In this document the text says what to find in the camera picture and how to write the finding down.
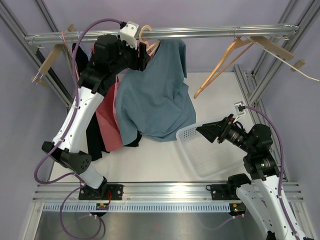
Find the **light wooden hanger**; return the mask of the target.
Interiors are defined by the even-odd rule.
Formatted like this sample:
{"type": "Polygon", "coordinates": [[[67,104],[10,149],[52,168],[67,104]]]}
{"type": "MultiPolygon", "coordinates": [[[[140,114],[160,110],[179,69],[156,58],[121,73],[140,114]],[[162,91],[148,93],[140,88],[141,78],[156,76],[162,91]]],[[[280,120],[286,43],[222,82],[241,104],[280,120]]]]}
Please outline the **light wooden hanger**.
{"type": "Polygon", "coordinates": [[[143,43],[145,44],[146,46],[146,52],[147,54],[152,57],[158,47],[160,46],[160,40],[156,40],[156,41],[153,41],[153,42],[149,42],[149,40],[147,39],[147,37],[145,36],[147,33],[151,33],[153,31],[153,29],[151,28],[151,26],[149,25],[144,25],[141,29],[140,29],[140,32],[139,32],[139,35],[138,35],[138,40],[140,43],[143,43]]]}

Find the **blue t shirt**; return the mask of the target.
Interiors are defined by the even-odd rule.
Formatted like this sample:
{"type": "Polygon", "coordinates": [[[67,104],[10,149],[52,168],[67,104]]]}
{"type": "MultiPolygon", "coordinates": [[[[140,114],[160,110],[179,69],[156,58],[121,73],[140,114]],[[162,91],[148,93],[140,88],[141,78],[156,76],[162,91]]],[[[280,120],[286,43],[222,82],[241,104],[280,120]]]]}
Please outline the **blue t shirt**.
{"type": "Polygon", "coordinates": [[[186,44],[181,39],[161,40],[144,71],[127,71],[115,99],[123,145],[138,134],[158,142],[174,141],[179,129],[196,122],[186,78],[186,44]]]}

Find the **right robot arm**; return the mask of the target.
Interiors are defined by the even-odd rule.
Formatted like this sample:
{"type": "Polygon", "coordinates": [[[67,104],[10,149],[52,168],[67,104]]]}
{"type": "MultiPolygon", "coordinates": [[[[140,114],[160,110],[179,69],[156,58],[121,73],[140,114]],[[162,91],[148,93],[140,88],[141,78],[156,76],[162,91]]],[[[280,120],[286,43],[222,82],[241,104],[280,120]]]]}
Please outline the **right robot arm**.
{"type": "Polygon", "coordinates": [[[266,240],[308,239],[283,189],[283,171],[270,153],[273,140],[267,125],[255,124],[246,132],[230,114],[196,130],[210,143],[228,141],[246,152],[243,162],[247,173],[230,176],[226,193],[230,198],[242,201],[266,240]]]}

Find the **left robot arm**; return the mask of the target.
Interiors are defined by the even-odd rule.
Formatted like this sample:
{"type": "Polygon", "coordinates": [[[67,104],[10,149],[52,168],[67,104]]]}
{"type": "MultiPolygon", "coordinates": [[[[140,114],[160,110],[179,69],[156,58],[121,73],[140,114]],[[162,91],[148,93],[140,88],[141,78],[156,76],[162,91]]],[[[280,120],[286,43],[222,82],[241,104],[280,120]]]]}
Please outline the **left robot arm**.
{"type": "Polygon", "coordinates": [[[42,145],[47,156],[78,176],[85,183],[83,192],[97,200],[107,195],[108,182],[91,164],[92,156],[80,150],[81,140],[116,76],[125,69],[143,71],[150,59],[145,43],[130,47],[115,35],[98,37],[86,68],[80,72],[73,108],[53,140],[42,145]]]}

